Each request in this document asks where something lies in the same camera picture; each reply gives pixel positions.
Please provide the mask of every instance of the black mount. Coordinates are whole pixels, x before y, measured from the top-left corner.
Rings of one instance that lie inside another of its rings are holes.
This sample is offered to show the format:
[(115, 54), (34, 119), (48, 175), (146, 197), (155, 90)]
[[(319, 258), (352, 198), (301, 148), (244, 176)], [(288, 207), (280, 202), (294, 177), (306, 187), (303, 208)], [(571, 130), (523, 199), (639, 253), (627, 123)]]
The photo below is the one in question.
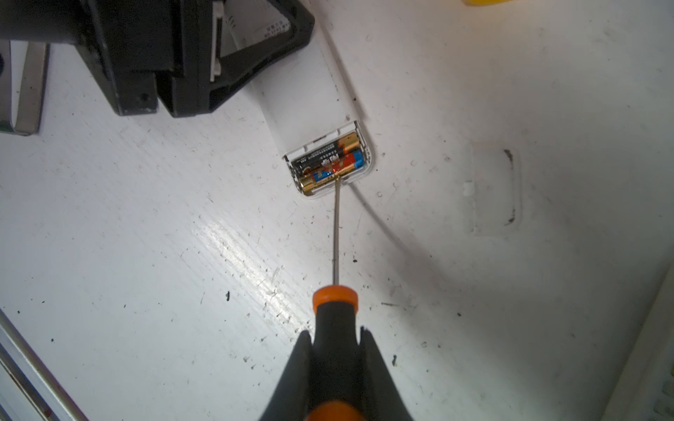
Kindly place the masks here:
[[(212, 112), (262, 69), (309, 43), (299, 0), (268, 0), (290, 30), (219, 57), (212, 0), (0, 0), (0, 38), (75, 44), (113, 110), (174, 117)], [(219, 75), (212, 78), (212, 60)]]

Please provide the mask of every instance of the scratched white surface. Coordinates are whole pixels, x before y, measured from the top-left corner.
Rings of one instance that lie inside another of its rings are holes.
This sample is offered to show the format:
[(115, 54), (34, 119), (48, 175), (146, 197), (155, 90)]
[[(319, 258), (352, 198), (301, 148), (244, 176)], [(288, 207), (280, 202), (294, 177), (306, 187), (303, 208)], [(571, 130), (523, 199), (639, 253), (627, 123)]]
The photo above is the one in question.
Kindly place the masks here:
[[(673, 254), (672, 2), (316, 7), (377, 153), (342, 281), (413, 416), (598, 419)], [(520, 158), (507, 237), (469, 232), (471, 141)], [(121, 118), (54, 46), (40, 135), (0, 137), (0, 305), (92, 420), (255, 420), (329, 282), (331, 206), (249, 92)]]

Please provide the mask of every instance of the red and blue battery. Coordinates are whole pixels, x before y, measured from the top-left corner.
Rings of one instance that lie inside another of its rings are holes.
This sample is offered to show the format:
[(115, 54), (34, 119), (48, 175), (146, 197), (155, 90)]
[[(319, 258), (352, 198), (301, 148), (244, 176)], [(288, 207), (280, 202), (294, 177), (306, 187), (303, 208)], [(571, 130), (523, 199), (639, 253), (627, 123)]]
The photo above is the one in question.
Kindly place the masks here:
[(316, 187), (320, 187), (328, 183), (333, 179), (332, 176), (346, 175), (351, 171), (362, 167), (363, 164), (364, 161), (362, 151), (357, 150), (351, 154), (347, 154), (342, 159), (328, 164), (320, 168), (318, 171), (312, 172), (310, 175), (302, 177), (302, 179), (300, 179), (302, 190), (304, 190), (304, 192), (311, 191)]
[(321, 167), (343, 158), (348, 153), (354, 152), (360, 146), (358, 134), (351, 132), (293, 161), (295, 174), (298, 176), (309, 175)]

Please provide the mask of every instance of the orange screwdriver handle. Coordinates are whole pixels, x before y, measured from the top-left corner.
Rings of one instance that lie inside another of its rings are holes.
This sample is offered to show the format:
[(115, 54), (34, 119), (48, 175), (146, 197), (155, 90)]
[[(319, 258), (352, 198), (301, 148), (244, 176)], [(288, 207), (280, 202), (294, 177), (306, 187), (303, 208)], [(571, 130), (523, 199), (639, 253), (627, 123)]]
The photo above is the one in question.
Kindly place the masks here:
[(358, 294), (346, 286), (326, 286), (313, 295), (313, 307), (316, 333), (311, 348), (308, 420), (357, 421), (360, 418), (353, 417), (360, 417), (363, 392), (356, 340)]

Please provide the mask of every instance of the white plastic device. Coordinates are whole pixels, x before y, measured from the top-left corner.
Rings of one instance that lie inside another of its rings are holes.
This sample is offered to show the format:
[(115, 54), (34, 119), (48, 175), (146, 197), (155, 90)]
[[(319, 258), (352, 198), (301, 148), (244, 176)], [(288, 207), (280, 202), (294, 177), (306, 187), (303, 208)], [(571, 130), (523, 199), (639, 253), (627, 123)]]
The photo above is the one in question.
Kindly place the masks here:
[[(288, 20), (266, 0), (227, 0), (224, 16), (239, 49), (290, 28)], [(301, 193), (321, 195), (333, 183), (305, 192), (291, 162), (349, 133), (359, 137), (364, 164), (342, 177), (341, 183), (367, 174), (372, 153), (362, 121), (318, 19), (307, 46), (265, 69), (251, 85), (278, 151)]]
[(602, 421), (674, 420), (674, 267), (670, 268)]

